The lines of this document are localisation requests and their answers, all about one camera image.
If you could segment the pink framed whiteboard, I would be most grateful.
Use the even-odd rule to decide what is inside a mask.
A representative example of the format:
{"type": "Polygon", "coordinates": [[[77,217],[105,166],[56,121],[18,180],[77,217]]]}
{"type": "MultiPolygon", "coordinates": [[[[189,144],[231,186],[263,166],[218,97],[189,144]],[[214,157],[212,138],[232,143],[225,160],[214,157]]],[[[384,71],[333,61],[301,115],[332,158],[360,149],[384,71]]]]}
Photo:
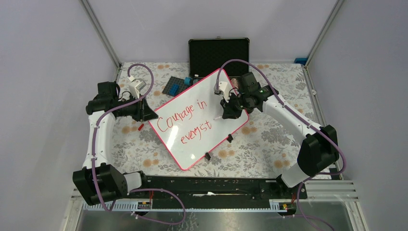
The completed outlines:
{"type": "Polygon", "coordinates": [[[220,105],[223,97],[214,94],[217,81],[231,84],[224,70],[215,70],[158,107],[155,110],[158,118],[149,121],[182,170],[191,168],[249,120],[246,112],[238,119],[214,120],[223,112],[220,105]]]}

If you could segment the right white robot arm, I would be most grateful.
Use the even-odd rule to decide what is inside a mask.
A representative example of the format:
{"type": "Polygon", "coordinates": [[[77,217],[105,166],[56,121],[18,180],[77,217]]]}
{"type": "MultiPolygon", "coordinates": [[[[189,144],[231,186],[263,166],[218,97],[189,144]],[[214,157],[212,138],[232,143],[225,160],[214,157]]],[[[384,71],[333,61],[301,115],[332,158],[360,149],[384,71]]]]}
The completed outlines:
{"type": "Polygon", "coordinates": [[[339,159],[337,133],[332,126],[321,126],[305,117],[279,97],[270,85],[261,86],[249,72],[237,81],[217,80],[214,93],[222,95],[223,119],[237,119],[243,111],[258,111],[277,120],[300,143],[296,164],[278,177],[276,192],[288,198],[295,186],[319,174],[339,159]]]}

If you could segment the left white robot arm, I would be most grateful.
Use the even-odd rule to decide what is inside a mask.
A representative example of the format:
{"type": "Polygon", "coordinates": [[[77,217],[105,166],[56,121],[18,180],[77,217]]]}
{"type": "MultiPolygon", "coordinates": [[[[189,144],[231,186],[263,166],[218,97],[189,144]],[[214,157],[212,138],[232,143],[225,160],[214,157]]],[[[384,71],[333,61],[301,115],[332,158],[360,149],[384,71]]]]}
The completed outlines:
{"type": "Polygon", "coordinates": [[[121,173],[112,165],[112,138],[116,119],[132,117],[144,122],[158,115],[148,106],[140,91],[146,83],[136,79],[130,84],[127,100],[119,97],[116,82],[98,83],[98,93],[88,102],[89,143],[82,169],[73,172],[73,183],[88,205],[102,205],[125,198],[130,191],[138,198],[149,193],[142,171],[121,173]]]}

